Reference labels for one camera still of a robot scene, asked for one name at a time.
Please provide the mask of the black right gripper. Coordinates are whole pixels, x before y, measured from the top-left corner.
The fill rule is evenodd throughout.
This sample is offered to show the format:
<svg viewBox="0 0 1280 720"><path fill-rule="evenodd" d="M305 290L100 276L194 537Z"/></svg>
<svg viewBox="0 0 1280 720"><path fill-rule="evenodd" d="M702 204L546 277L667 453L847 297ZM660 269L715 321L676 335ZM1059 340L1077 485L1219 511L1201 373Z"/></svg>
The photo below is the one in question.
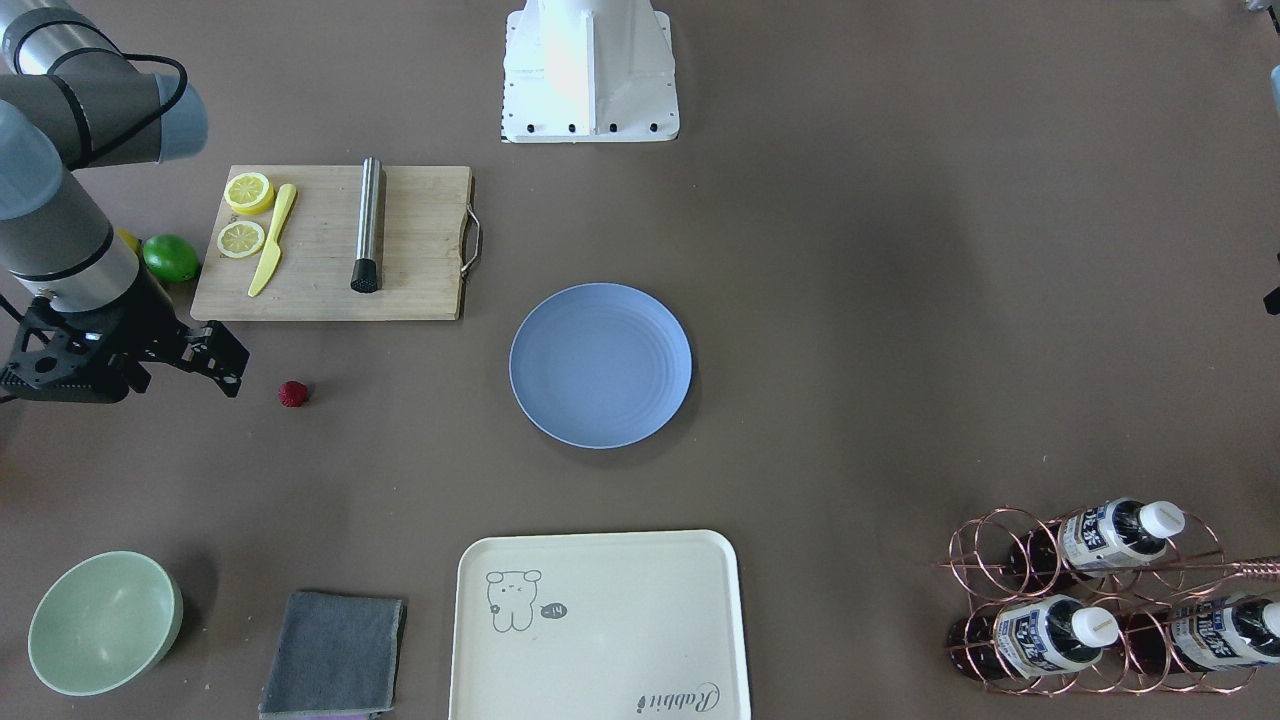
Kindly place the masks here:
<svg viewBox="0 0 1280 720"><path fill-rule="evenodd" d="M95 331L109 346L140 363L164 363L211 379L228 397L241 391L250 351L220 322L189 328L148 269L131 287L95 311Z"/></svg>

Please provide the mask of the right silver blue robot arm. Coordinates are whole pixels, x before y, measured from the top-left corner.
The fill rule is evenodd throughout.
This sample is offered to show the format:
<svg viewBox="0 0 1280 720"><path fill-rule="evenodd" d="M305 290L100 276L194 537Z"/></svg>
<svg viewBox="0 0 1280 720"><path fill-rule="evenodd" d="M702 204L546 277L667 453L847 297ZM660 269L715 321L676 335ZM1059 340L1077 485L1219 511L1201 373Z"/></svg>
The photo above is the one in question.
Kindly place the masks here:
<svg viewBox="0 0 1280 720"><path fill-rule="evenodd" d="M204 150L209 117L186 68L124 53L65 1L1 5L1 264L32 296L3 355L3 398L114 404L150 363L241 391L248 350L220 322L192 328L76 178Z"/></svg>

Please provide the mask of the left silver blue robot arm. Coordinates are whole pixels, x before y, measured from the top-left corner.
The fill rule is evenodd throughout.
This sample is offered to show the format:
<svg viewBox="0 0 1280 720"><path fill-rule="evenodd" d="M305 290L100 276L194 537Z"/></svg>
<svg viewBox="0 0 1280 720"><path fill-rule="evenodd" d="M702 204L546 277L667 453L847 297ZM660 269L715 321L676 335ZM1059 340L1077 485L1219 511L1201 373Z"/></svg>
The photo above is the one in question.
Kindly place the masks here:
<svg viewBox="0 0 1280 720"><path fill-rule="evenodd" d="M1262 1L1262 0L1245 0L1240 1L1240 5L1249 13L1266 15L1271 23L1276 37L1279 37L1279 15L1277 15L1277 1ZM1268 74L1268 87L1272 95L1272 101L1276 114L1279 114L1280 104L1280 83L1279 83L1280 65L1279 63L1271 69Z"/></svg>

